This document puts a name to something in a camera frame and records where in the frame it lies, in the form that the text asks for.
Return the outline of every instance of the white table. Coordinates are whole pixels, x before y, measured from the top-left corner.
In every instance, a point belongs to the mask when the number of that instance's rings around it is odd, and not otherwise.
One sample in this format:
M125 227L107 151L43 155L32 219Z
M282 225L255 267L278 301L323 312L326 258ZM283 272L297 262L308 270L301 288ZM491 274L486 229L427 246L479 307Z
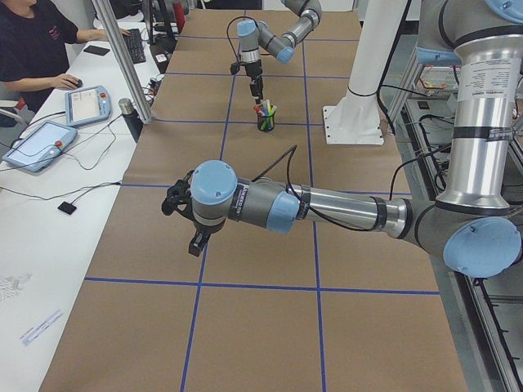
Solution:
M122 24L121 27L145 26ZM109 47L108 42L94 44ZM148 48L145 55L147 62L135 66L143 87L159 74ZM81 78L85 87L100 84L107 88L113 106L108 121L120 115L118 100L131 98L112 51L105 56L82 52L68 73ZM64 94L65 91L54 90L35 118L63 111ZM64 116L51 119L65 123ZM107 122L80 128L74 143L92 136ZM0 172L0 186L49 197L121 180L136 144L121 118L111 125L111 130L116 141L93 170L85 171L72 158L61 156L36 175L20 169ZM113 138L110 130L105 129L70 153L90 167ZM2 163L0 170L7 167ZM34 392L41 385L118 189L110 186L92 190L75 203L78 209L71 216L57 207L63 201L73 201L80 193L40 201L0 190L1 391ZM22 282L18 287L17 279ZM20 338L29 331L30 336L37 337L24 345Z

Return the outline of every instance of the shirt logo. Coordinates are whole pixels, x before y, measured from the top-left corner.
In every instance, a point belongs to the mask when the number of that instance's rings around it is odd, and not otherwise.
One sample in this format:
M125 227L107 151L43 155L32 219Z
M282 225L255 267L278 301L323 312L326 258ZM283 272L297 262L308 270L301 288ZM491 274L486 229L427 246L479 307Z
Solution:
M52 29L49 30L49 35L51 35L52 39L57 40L60 37L60 32L56 26L52 26Z

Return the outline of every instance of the person's arm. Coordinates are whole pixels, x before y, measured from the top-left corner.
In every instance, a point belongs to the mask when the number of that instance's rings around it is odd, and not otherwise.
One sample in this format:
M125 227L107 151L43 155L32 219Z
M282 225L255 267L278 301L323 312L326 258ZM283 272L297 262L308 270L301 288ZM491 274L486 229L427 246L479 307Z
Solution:
M12 82L2 82L8 91L40 91L48 88L73 90L77 88L78 78L62 73L52 78L22 78Z
M123 35L130 33L125 29L120 29ZM76 43L85 43L90 41L107 41L107 33L103 29L79 30L76 33Z

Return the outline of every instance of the small robot arm in background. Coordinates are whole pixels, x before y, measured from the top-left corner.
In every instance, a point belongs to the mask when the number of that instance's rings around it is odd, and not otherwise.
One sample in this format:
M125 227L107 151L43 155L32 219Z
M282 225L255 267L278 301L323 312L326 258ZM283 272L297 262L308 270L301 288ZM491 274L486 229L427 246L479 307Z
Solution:
M305 18L311 29L314 19ZM261 33L264 28L255 30L253 36L244 35L253 38L253 52L257 52L256 39L267 37ZM289 47L297 41L280 38L277 42L285 40ZM265 46L276 47L271 42ZM384 231L473 278L488 278L512 265L521 254L521 235L509 218L518 212L509 209L501 185L523 58L523 4L422 2L418 46L432 60L453 56L462 62L449 179L436 201L385 201L291 185L289 178L286 183L261 177L246 180L238 178L227 163L207 161L170 188L162 205L166 215L177 211L194 222L190 253L199 255L227 218L280 233L288 232L294 221L307 219L354 231ZM249 47L242 48L242 59L248 62ZM276 57L287 56L284 47L271 50Z
M252 19L238 23L240 61L230 66L231 74L241 66L251 78L251 94L259 105L263 100L262 56L260 47L273 55L277 61L287 64L294 55L294 47L314 30L321 21L321 5L318 0L281 0L288 9L299 16L296 24L281 37L270 31L267 23Z

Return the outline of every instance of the tablet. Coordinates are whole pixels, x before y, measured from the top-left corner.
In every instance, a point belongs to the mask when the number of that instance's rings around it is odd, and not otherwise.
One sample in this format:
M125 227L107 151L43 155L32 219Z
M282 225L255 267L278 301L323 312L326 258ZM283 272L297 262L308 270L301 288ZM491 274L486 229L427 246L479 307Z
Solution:
M109 118L111 100L103 86L84 87L65 93L65 117L70 127L80 127Z
M78 131L53 121L46 121L28 134L2 160L28 172L39 172L59 157Z

